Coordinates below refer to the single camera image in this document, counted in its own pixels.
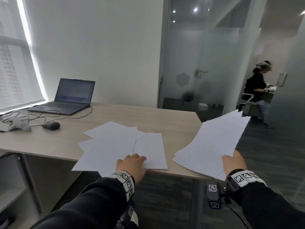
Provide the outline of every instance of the person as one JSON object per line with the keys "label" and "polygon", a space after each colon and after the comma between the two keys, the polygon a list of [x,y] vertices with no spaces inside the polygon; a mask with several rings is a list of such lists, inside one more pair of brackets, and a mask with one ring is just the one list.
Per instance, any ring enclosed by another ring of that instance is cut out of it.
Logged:
{"label": "person", "polygon": [[[268,109],[269,103],[263,100],[263,93],[264,92],[274,92],[273,89],[269,89],[271,84],[268,84],[264,81],[264,74],[272,70],[272,64],[266,60],[257,64],[257,67],[253,70],[253,76],[251,76],[246,81],[244,93],[253,94],[254,97],[251,99],[251,102],[255,102],[256,106],[258,107],[260,116],[258,119],[264,120]],[[248,100],[250,96],[244,96],[245,100]]]}
{"label": "person", "polygon": [[[123,161],[118,160],[114,177],[125,171],[125,178],[130,182],[132,178],[138,185],[146,172],[142,169],[145,160],[138,154],[127,156]],[[222,160],[228,178],[247,169],[243,157],[236,150],[233,157],[225,155]],[[231,198],[242,207],[253,229],[305,228],[305,213],[293,208],[264,183],[249,183]],[[40,219],[31,229],[113,229],[127,207],[127,199],[125,186],[118,178],[103,177],[87,186],[70,203]],[[138,228],[136,223],[131,222],[128,228]]]}

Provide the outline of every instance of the computer mouse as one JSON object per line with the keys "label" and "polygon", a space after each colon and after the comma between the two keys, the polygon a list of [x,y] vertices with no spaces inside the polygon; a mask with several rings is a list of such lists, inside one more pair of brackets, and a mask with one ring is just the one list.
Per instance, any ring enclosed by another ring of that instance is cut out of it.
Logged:
{"label": "computer mouse", "polygon": [[58,123],[56,121],[51,121],[51,122],[47,122],[47,123],[43,124],[42,127],[47,130],[57,130],[60,127],[60,123]]}

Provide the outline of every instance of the stack of paper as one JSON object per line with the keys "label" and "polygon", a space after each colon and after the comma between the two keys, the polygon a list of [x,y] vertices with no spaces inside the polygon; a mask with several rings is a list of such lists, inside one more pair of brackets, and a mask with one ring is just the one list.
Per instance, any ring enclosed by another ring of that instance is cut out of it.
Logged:
{"label": "stack of paper", "polygon": [[118,159],[135,153],[147,158],[143,168],[167,169],[160,133],[144,133],[111,121],[84,134],[93,139],[79,143],[84,155],[72,170],[98,171],[102,177],[108,176],[115,171]]}
{"label": "stack of paper", "polygon": [[177,151],[173,161],[187,169],[225,180],[221,157],[233,156],[249,119],[236,110],[202,123],[194,140]]}

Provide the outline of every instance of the laptop keyboard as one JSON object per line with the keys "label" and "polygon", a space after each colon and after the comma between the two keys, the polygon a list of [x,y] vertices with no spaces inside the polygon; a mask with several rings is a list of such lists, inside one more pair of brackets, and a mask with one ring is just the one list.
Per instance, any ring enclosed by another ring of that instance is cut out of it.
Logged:
{"label": "laptop keyboard", "polygon": [[57,103],[57,102],[49,102],[46,104],[42,104],[42,106],[55,107],[55,108],[68,108],[75,110],[79,110],[84,107],[84,105],[66,104],[66,103]]}

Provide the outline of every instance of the hexagon decal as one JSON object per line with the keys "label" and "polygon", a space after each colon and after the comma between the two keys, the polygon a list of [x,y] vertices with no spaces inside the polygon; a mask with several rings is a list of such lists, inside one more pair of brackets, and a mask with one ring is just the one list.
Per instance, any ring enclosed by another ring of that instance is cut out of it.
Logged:
{"label": "hexagon decal", "polygon": [[180,73],[176,77],[176,84],[178,84],[180,87],[188,85],[189,81],[190,81],[190,77],[184,72]]}

